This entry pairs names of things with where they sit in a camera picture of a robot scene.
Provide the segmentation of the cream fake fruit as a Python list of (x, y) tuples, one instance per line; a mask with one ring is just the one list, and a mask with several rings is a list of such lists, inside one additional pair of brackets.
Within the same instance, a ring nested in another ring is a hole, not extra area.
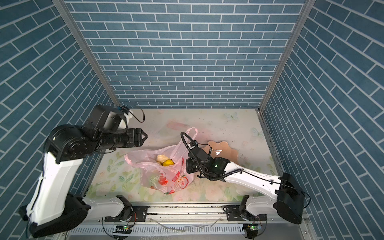
[(158, 163), (160, 163), (161, 165), (163, 165), (163, 163), (167, 160), (169, 160), (170, 158), (165, 156), (165, 155), (157, 155), (157, 158), (156, 158), (156, 161)]

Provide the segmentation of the yellow fake fruit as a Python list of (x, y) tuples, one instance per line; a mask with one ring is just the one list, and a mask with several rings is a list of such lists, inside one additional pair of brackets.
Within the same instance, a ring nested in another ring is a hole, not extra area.
[(168, 160), (165, 160), (163, 163), (162, 163), (162, 166), (164, 167), (169, 167), (169, 166), (173, 166), (175, 163), (173, 160), (171, 159), (168, 159)]

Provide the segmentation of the pink plastic bag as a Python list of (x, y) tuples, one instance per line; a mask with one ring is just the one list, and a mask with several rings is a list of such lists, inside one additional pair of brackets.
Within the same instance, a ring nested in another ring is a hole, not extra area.
[[(171, 195), (186, 189), (195, 179), (188, 174), (186, 161), (188, 150), (180, 141), (177, 145), (158, 150), (137, 150), (124, 155), (125, 161), (133, 168), (142, 170), (142, 186)], [(173, 166), (164, 167), (156, 161), (157, 155), (165, 155), (174, 161)]]

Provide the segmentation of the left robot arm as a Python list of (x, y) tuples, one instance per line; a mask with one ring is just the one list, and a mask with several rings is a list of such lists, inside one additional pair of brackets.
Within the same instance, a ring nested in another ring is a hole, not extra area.
[(45, 140), (43, 170), (30, 203), (19, 209), (34, 238), (70, 231), (87, 220), (114, 218), (128, 222), (132, 204), (123, 196), (94, 201), (70, 193), (84, 158), (104, 150), (138, 148), (147, 140), (140, 128), (130, 128), (134, 115), (125, 106), (96, 105), (83, 125), (60, 125)]

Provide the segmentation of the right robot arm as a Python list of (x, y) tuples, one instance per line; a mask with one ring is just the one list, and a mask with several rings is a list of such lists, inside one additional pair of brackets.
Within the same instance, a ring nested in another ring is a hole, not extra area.
[(307, 193), (292, 175), (273, 176), (255, 172), (228, 159), (213, 158), (199, 147), (192, 147), (188, 152), (187, 173), (199, 172), (210, 181), (237, 184), (264, 195), (260, 198), (243, 197), (239, 211), (245, 215), (277, 213), (292, 224), (302, 223)]

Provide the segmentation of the peach scalloped bowl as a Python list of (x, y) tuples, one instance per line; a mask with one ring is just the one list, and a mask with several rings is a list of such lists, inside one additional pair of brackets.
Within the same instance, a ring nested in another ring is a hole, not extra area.
[(206, 153), (208, 153), (209, 150), (210, 150), (210, 147), (211, 147), (212, 148), (212, 151), (210, 153), (211, 157), (213, 157), (213, 158), (221, 157), (221, 158), (224, 158), (224, 159), (228, 159), (231, 162), (234, 162), (235, 164), (239, 163), (239, 161), (238, 161), (238, 156), (239, 156), (238, 151), (233, 149), (233, 148), (231, 148), (227, 142), (222, 141), (222, 142), (217, 143), (217, 142), (214, 142), (214, 141), (209, 141), (208, 145), (209, 146), (204, 147), (204, 151)]

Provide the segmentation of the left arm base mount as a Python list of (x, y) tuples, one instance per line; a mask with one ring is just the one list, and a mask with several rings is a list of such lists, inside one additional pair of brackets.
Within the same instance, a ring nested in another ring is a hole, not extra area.
[(125, 207), (117, 217), (105, 217), (104, 221), (107, 223), (145, 222), (148, 208), (148, 206)]

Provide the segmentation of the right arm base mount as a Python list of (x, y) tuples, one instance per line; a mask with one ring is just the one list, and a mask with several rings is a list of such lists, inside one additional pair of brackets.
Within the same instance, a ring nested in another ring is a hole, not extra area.
[(227, 216), (229, 222), (238, 221), (266, 221), (268, 216), (266, 214), (252, 215), (240, 205), (226, 205), (223, 210)]

